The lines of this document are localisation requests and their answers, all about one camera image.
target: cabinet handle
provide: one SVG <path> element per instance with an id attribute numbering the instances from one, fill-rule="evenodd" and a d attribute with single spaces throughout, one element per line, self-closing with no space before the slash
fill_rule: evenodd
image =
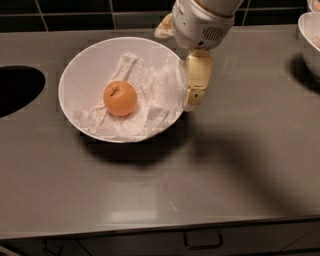
<path id="1" fill-rule="evenodd" d="M 189 249 L 189 250 L 208 250 L 208 249 L 217 249 L 220 248 L 223 245 L 223 239 L 220 231 L 218 232 L 218 239 L 219 241 L 216 244 L 208 244 L 208 245 L 190 245 L 188 243 L 188 235 L 187 232 L 183 232 L 183 241 L 184 241 L 184 246 Z"/>
<path id="2" fill-rule="evenodd" d="M 43 240 L 42 242 L 42 250 L 45 254 L 47 254 L 48 256 L 61 256 L 62 255 L 62 246 L 59 247 L 59 251 L 58 254 L 53 253 L 52 251 L 50 251 L 48 249 L 48 240 Z"/>

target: cabinet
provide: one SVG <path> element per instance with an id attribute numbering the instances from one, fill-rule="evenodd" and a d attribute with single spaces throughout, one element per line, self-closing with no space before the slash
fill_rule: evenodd
<path id="1" fill-rule="evenodd" d="M 21 256 L 88 256 L 84 248 L 76 240 L 46 240 L 43 238 L 17 239 L 0 242 Z"/>
<path id="2" fill-rule="evenodd" d="M 281 251 L 316 225 L 316 223 L 294 223 L 207 228 L 100 237 L 82 239 L 80 242 L 94 256 L 236 255 Z"/>
<path id="3" fill-rule="evenodd" d="M 291 248 L 306 248 L 317 244 L 320 235 L 320 228 L 317 227 L 320 227 L 320 222 L 205 225 L 201 228 L 146 230 L 131 234 L 99 233 L 52 237 L 47 240 L 5 240 L 0 241 L 0 245 L 12 248 L 24 256 L 283 254 Z M 308 236 L 313 237 L 313 243 L 304 242 L 305 239 L 308 241 Z"/>
<path id="4" fill-rule="evenodd" d="M 312 231 L 304 235 L 301 239 L 286 247 L 285 250 L 301 250 L 304 248 L 318 248 L 320 251 L 320 226 L 313 229 Z"/>

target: drawer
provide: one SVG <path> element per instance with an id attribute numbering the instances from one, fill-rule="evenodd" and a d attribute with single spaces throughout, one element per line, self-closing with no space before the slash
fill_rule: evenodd
<path id="1" fill-rule="evenodd" d="M 315 223 L 206 228 L 83 239 L 94 256 L 236 255 L 277 252 L 314 229 Z"/>
<path id="2" fill-rule="evenodd" d="M 75 240 L 17 239 L 1 241 L 0 244 L 22 256 L 89 255 Z"/>
<path id="3" fill-rule="evenodd" d="M 302 249 L 315 249 L 319 248 L 318 255 L 320 255 L 320 226 L 310 231 L 301 239 L 292 243 L 285 248 L 287 250 L 302 250 Z"/>

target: tile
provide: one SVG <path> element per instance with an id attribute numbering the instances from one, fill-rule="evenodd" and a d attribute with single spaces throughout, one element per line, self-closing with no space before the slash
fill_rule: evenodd
<path id="1" fill-rule="evenodd" d="M 115 14 L 117 29 L 156 28 L 165 14 Z"/>
<path id="2" fill-rule="evenodd" d="M 43 13 L 107 12 L 109 0 L 38 0 Z"/>
<path id="3" fill-rule="evenodd" d="M 250 8 L 305 7 L 305 0 L 251 0 Z"/>
<path id="4" fill-rule="evenodd" d="M 245 11 L 238 10 L 234 17 L 234 26 L 242 26 L 244 16 L 245 16 Z"/>
<path id="5" fill-rule="evenodd" d="M 304 11 L 296 10 L 249 10 L 244 25 L 296 24 Z"/>
<path id="6" fill-rule="evenodd" d="M 110 14 L 96 15 L 46 15 L 49 31 L 113 29 Z"/>
<path id="7" fill-rule="evenodd" d="M 243 3 L 241 4 L 240 8 L 247 8 L 249 3 L 249 0 L 244 0 Z"/>
<path id="8" fill-rule="evenodd" d="M 175 0 L 113 0 L 115 12 L 126 11 L 171 11 Z"/>
<path id="9" fill-rule="evenodd" d="M 1 0 L 1 14 L 27 14 L 38 13 L 37 6 L 34 0 Z"/>
<path id="10" fill-rule="evenodd" d="M 0 16 L 0 32 L 45 31 L 40 16 Z"/>

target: dark tiled backsplash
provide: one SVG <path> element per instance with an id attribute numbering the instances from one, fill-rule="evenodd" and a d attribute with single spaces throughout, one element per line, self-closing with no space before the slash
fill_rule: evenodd
<path id="1" fill-rule="evenodd" d="M 174 2 L 0 0 L 0 32 L 155 28 Z M 295 24 L 304 12 L 306 0 L 245 0 L 235 25 Z"/>

